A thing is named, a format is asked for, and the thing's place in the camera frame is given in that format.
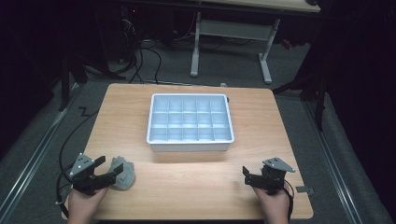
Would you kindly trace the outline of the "white-framed desk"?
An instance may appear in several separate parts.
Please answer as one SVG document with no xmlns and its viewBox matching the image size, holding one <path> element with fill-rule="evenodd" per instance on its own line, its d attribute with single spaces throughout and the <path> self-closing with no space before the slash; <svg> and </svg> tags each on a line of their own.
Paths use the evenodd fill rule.
<svg viewBox="0 0 396 224">
<path fill-rule="evenodd" d="M 270 12 L 296 12 L 296 13 L 319 13 L 320 7 L 316 2 L 310 0 L 196 0 L 202 7 L 204 4 L 216 4 L 219 7 L 249 7 L 251 9 L 268 9 Z M 263 80 L 266 84 L 272 83 L 271 74 L 268 68 L 267 57 L 276 37 L 276 32 L 280 24 L 280 17 L 276 16 L 273 22 L 268 25 L 219 21 L 213 19 L 203 19 L 198 11 L 195 19 L 194 49 L 191 58 L 191 76 L 197 77 L 199 74 L 200 60 L 200 37 L 202 35 L 231 37 L 247 40 L 259 40 L 266 43 L 263 52 L 258 54 L 259 63 L 262 70 Z"/>
</svg>

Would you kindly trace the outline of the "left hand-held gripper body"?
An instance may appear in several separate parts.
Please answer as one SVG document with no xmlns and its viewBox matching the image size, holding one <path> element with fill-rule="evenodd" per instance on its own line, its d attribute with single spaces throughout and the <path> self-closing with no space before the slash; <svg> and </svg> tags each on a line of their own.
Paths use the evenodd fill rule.
<svg viewBox="0 0 396 224">
<path fill-rule="evenodd" d="M 93 195 L 97 190 L 107 188 L 116 182 L 116 178 L 110 177 L 107 173 L 96 175 L 95 169 L 91 168 L 92 160 L 79 153 L 68 175 L 73 189 L 86 195 Z"/>
</svg>

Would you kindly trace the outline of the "white divided storage box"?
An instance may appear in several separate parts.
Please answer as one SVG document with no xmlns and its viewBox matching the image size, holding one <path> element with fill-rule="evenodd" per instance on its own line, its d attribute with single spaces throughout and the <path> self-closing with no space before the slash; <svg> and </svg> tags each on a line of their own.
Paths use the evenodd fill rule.
<svg viewBox="0 0 396 224">
<path fill-rule="evenodd" d="M 225 94 L 155 93 L 147 143 L 156 152 L 224 151 L 234 142 Z"/>
</svg>

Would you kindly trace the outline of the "metal floor rail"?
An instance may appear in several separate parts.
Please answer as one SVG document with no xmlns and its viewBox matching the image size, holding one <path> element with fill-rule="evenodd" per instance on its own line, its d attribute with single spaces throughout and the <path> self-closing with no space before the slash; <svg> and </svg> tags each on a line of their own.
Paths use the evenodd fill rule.
<svg viewBox="0 0 396 224">
<path fill-rule="evenodd" d="M 349 224 L 363 224 L 361 215 L 353 200 L 351 192 L 336 164 L 336 161 L 334 159 L 330 146 L 327 142 L 327 139 L 323 131 L 321 131 L 318 128 L 318 125 L 316 124 L 315 111 L 313 106 L 307 102 L 302 102 L 302 105 L 304 107 L 304 111 L 306 112 L 310 120 L 311 125 L 313 126 L 313 129 L 319 141 L 320 149 L 322 151 L 323 159 L 325 160 L 328 173 L 332 179 L 338 198 L 345 210 Z"/>
<path fill-rule="evenodd" d="M 68 111 L 59 109 L 59 86 L 54 93 L 0 161 L 0 224 L 64 224 L 55 204 L 55 142 Z"/>
</svg>

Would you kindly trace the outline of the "person's right hand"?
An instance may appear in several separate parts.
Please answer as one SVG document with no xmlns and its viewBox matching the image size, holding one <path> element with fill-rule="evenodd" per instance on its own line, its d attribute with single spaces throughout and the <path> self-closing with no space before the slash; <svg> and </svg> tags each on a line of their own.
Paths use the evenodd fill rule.
<svg viewBox="0 0 396 224">
<path fill-rule="evenodd" d="M 290 200 L 285 190 L 268 195 L 264 189 L 254 188 L 268 224 L 289 224 Z"/>
</svg>

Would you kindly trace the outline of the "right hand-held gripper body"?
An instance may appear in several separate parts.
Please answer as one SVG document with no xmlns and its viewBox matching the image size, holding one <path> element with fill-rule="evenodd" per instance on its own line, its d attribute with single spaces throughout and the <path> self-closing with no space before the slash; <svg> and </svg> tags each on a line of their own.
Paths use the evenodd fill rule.
<svg viewBox="0 0 396 224">
<path fill-rule="evenodd" d="M 259 188 L 274 195 L 284 187 L 286 173 L 295 173 L 296 170 L 279 157 L 264 160 L 259 176 Z"/>
</svg>

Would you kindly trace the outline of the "person's left hand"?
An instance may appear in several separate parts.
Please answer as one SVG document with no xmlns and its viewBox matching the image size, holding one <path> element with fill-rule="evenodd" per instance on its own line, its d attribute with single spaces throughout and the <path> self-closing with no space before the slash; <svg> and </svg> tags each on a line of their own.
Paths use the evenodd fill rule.
<svg viewBox="0 0 396 224">
<path fill-rule="evenodd" d="M 108 188 L 97 190 L 92 196 L 72 189 L 68 197 L 67 224 L 90 224 Z"/>
</svg>

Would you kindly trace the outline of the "grey cloth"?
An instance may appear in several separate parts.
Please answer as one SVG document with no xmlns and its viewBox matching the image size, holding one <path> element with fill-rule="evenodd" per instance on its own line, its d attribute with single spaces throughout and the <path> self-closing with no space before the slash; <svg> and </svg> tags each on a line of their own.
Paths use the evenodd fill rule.
<svg viewBox="0 0 396 224">
<path fill-rule="evenodd" d="M 116 182 L 112 187 L 117 190 L 127 190 L 135 181 L 134 164 L 131 161 L 127 161 L 121 156 L 113 158 L 108 172 L 112 172 L 121 164 L 123 165 L 123 171 L 117 175 Z"/>
</svg>

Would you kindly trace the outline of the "black metal stand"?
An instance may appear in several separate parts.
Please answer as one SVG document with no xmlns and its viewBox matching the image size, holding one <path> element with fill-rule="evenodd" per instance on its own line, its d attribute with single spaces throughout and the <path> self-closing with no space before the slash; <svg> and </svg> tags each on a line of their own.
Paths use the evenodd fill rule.
<svg viewBox="0 0 396 224">
<path fill-rule="evenodd" d="M 70 77 L 73 77 L 77 84 L 85 84 L 88 80 L 84 62 L 77 54 L 67 54 L 62 60 L 60 111 L 64 111 L 70 102 Z"/>
<path fill-rule="evenodd" d="M 322 132 L 322 117 L 325 109 L 327 78 L 319 73 L 312 73 L 306 76 L 297 77 L 293 81 L 273 89 L 273 94 L 280 94 L 287 90 L 301 90 L 300 99 L 303 102 L 314 101 L 314 122 Z"/>
</svg>

